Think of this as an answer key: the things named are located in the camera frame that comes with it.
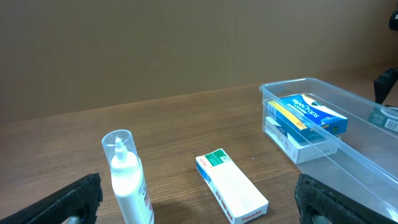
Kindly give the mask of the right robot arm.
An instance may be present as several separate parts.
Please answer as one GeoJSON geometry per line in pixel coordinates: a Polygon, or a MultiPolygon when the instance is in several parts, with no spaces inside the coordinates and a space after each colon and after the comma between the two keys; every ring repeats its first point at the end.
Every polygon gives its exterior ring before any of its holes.
{"type": "MultiPolygon", "coordinates": [[[[390,30],[397,31],[397,9],[389,19],[390,30]]],[[[374,80],[375,102],[382,104],[397,81],[397,68],[389,68],[374,80]]]]}

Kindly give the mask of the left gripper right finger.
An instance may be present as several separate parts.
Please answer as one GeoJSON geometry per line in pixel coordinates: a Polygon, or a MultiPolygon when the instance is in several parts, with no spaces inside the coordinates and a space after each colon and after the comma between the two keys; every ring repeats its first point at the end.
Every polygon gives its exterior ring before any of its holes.
{"type": "Polygon", "coordinates": [[[324,183],[301,174],[294,192],[301,224],[396,224],[324,183]]]}

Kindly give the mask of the white blue medicine box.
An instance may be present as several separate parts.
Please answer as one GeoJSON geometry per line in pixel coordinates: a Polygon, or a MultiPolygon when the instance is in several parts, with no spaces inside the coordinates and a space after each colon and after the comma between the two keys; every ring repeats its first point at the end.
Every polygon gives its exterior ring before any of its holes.
{"type": "Polygon", "coordinates": [[[270,116],[265,118],[264,131],[295,164],[329,156],[338,151],[338,147],[328,141],[316,140],[313,145],[297,142],[270,116]]]}

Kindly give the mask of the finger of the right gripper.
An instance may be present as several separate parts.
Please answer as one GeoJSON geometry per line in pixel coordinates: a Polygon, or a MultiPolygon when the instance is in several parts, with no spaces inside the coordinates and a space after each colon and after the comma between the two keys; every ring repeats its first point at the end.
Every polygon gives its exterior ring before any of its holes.
{"type": "Polygon", "coordinates": [[[374,80],[375,102],[382,104],[397,81],[397,68],[387,69],[374,80]]]}

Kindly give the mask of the white green Panadol box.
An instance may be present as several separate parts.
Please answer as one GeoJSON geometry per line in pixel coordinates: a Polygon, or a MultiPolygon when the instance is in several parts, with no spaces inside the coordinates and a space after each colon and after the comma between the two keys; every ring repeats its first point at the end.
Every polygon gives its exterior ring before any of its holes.
{"type": "Polygon", "coordinates": [[[268,199],[224,149],[197,156],[195,160],[197,170],[231,224],[244,224],[267,213],[268,199]]]}

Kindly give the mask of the blue yellow lozenge box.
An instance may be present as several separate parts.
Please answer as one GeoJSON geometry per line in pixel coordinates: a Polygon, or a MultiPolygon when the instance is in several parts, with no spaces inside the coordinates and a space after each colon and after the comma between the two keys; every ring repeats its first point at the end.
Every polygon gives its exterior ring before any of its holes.
{"type": "Polygon", "coordinates": [[[322,136],[310,126],[315,123],[329,133],[346,132],[348,118],[314,100],[309,95],[286,96],[278,103],[267,102],[267,112],[297,142],[314,141],[322,136]]]}

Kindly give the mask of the dark green small box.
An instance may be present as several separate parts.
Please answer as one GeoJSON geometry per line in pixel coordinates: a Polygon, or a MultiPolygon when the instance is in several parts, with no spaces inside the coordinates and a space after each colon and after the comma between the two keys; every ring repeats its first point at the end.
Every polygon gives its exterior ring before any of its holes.
{"type": "Polygon", "coordinates": [[[397,132],[397,107],[391,105],[385,105],[382,108],[375,107],[368,121],[380,128],[397,132]]]}

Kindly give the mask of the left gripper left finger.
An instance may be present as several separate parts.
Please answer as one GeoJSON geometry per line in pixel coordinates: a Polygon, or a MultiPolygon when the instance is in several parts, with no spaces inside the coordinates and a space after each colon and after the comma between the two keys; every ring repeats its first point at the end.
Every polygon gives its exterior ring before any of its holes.
{"type": "Polygon", "coordinates": [[[103,201],[101,178],[88,174],[28,207],[1,220],[3,224],[94,224],[103,201]]]}

